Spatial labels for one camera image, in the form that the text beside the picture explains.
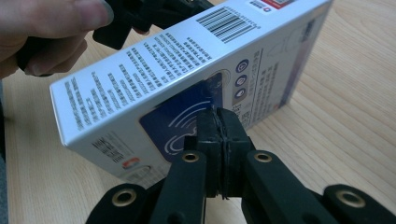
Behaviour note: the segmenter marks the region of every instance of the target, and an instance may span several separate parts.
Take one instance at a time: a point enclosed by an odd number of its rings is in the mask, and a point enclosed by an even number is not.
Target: hand
[[[0,5],[0,78],[18,70],[15,53],[28,36],[56,40],[31,58],[26,75],[67,72],[87,48],[87,32],[113,20],[103,0],[0,0]]]

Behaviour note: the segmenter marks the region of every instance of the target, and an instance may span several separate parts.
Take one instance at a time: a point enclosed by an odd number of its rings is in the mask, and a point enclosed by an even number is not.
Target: black plastic part
[[[154,210],[154,207],[156,206],[158,201],[158,197],[160,196],[161,190],[163,189],[164,181],[165,179],[151,186],[149,189],[146,189],[148,196],[143,206],[143,210],[140,213],[140,217],[136,221],[136,223],[139,224],[149,223],[149,219],[151,217],[152,211]]]
[[[394,224],[394,216],[387,208],[359,189],[346,185],[329,186],[322,202],[340,221],[350,224]]]
[[[135,200],[125,206],[116,206],[113,203],[113,197],[120,190],[132,190],[135,192]],[[144,203],[148,197],[145,189],[138,185],[122,184],[109,190],[101,201],[93,208],[87,219],[87,224],[124,224],[138,223],[141,212],[144,209]]]
[[[176,156],[150,223],[204,223],[206,156],[186,151]]]
[[[17,52],[17,65],[24,71],[30,59],[40,50],[45,48],[52,39],[29,36],[23,47]],[[52,74],[44,74],[38,77],[49,77]]]
[[[265,210],[262,208],[259,198],[253,188],[247,182],[242,196],[241,208],[247,224],[271,223]]]
[[[244,163],[246,155],[254,149],[236,114],[223,108],[217,109],[222,129],[222,195],[227,197],[242,197],[244,183]]]
[[[338,223],[275,154],[249,152],[245,172],[271,223]]]
[[[213,112],[204,110],[197,116],[196,150],[207,157],[206,197],[214,198],[221,190],[221,137],[214,121]]]
[[[113,49],[121,49],[134,27],[148,32],[152,24],[166,29],[210,7],[206,0],[106,0],[114,12],[108,26],[93,32],[93,39]]]

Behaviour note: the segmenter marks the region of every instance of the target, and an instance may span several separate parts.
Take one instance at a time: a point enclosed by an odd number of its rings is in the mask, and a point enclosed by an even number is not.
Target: circular icon
[[[236,94],[233,96],[235,99],[241,98],[243,95],[245,95],[245,92],[247,90],[245,88],[242,88],[241,90],[237,91]]]
[[[242,75],[240,76],[236,81],[235,81],[235,87],[240,87],[242,86],[245,82],[247,82],[248,76],[247,75]]]
[[[240,62],[237,66],[235,71],[237,73],[241,73],[243,72],[246,68],[248,67],[248,59],[243,60],[242,62]]]

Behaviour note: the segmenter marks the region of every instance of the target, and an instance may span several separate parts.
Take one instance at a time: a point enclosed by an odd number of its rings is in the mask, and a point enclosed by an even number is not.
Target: barcode
[[[224,43],[230,42],[255,28],[254,25],[235,15],[225,7],[197,21]]]

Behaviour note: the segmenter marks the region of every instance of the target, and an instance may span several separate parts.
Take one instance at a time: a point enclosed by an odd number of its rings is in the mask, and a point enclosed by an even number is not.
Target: red logo
[[[262,0],[264,3],[270,5],[271,7],[274,7],[276,9],[281,9],[282,7],[285,7],[289,3],[291,3],[293,0]]]
[[[128,161],[122,163],[122,168],[125,170],[135,167],[140,162],[139,158],[133,157]]]

